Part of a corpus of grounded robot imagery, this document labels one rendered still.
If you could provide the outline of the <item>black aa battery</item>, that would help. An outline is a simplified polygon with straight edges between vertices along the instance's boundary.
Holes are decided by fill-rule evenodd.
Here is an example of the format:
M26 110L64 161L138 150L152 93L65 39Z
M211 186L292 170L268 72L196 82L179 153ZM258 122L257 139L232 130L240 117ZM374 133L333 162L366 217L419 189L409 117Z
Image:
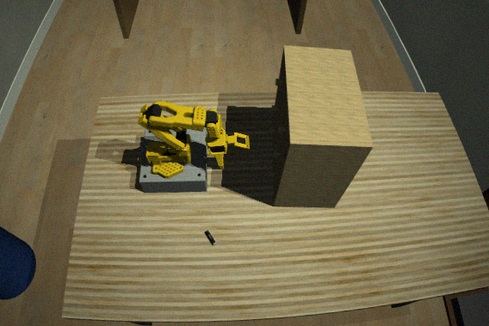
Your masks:
M215 244L216 244L216 242L214 241L214 239L213 239L213 237L211 236L210 232L209 232L209 231L206 231L206 234L207 234L207 236L208 236L209 240L211 241L211 243L212 243L213 245L215 245Z

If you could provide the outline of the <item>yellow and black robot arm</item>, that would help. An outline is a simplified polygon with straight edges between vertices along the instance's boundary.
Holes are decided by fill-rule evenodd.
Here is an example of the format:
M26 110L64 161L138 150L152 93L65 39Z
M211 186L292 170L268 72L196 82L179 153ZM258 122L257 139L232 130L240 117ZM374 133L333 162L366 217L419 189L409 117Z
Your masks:
M175 116L164 116L161 114L162 110ZM165 179L184 171L183 166L176 163L177 161L190 163L191 139L190 135L186 134L187 129L203 132L206 127L209 138L220 138L223 134L222 120L215 109L207 111L204 107L185 107L166 101L156 101L151 106L146 104L142 107L138 124L166 143L164 145L160 142L150 142L147 155L153 164L152 173ZM176 132L176 137L170 130ZM173 162L168 162L169 160Z

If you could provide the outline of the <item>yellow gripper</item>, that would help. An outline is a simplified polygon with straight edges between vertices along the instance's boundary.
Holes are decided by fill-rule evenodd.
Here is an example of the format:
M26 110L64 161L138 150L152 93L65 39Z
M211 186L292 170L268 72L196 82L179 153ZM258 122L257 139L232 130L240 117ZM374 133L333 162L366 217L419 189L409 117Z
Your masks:
M209 154L215 156L220 169L224 168L223 155L226 154L227 145L233 144L233 146L238 148L246 150L250 149L249 136L237 132L235 132L233 136L227 136L224 129L220 138L208 138L207 135L205 141L207 142L207 150Z

